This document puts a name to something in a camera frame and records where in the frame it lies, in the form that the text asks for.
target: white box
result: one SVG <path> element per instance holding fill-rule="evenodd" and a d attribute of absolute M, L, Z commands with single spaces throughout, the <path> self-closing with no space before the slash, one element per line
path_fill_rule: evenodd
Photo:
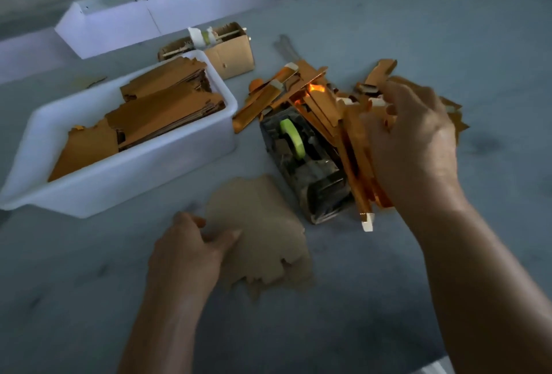
<path fill-rule="evenodd" d="M 211 88 L 223 96 L 226 108 L 47 182 L 68 131 L 76 124 L 96 124 L 123 103 L 122 85 L 165 62 L 46 104 L 34 111 L 27 123 L 0 191 L 0 208 L 13 210 L 33 204 L 85 218 L 230 153 L 236 147 L 232 116 L 237 101 L 202 51 L 190 51 L 183 57 L 207 63 Z"/>

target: right hand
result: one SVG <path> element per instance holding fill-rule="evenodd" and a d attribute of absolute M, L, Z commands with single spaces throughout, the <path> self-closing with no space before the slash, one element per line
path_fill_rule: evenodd
<path fill-rule="evenodd" d="M 397 115 L 388 129 L 381 118 L 364 115 L 374 173 L 399 212 L 457 209 L 464 195 L 458 182 L 454 125 L 428 87 L 414 93 L 386 82 L 379 88 Z"/>

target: hand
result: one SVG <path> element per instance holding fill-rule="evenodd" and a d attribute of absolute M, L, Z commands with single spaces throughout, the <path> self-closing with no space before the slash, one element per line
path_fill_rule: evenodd
<path fill-rule="evenodd" d="M 380 91 L 393 104 L 394 126 L 389 130 L 373 113 L 364 119 L 376 178 L 397 210 L 462 206 L 454 125 L 443 103 L 428 87 L 414 93 L 386 82 Z"/>
<path fill-rule="evenodd" d="M 205 219 L 177 213 L 173 225 L 156 241 L 149 259 L 145 301 L 162 301 L 169 310 L 189 303 L 201 308 L 219 279 L 220 265 L 241 231 L 225 231 L 205 242 Z"/>

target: forearm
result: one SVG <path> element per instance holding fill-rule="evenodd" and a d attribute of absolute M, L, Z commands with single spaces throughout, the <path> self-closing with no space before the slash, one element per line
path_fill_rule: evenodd
<path fill-rule="evenodd" d="M 447 350 L 462 372 L 552 368 L 552 307 L 465 198 L 405 213 Z"/>
<path fill-rule="evenodd" d="M 142 304 L 119 365 L 119 374 L 189 374 L 196 327 L 203 305 L 178 308 L 162 300 Z"/>

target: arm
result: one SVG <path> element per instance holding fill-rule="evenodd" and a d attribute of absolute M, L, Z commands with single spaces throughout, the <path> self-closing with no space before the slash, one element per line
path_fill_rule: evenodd
<path fill-rule="evenodd" d="M 205 220 L 178 213 L 149 259 L 146 292 L 119 365 L 119 374 L 191 373 L 196 326 L 239 236 L 227 231 L 205 243 Z"/>
<path fill-rule="evenodd" d="M 397 121 L 365 117 L 374 170 L 423 251 L 457 374 L 552 372 L 552 304 L 466 200 L 443 104 L 429 88 L 381 90 Z"/>

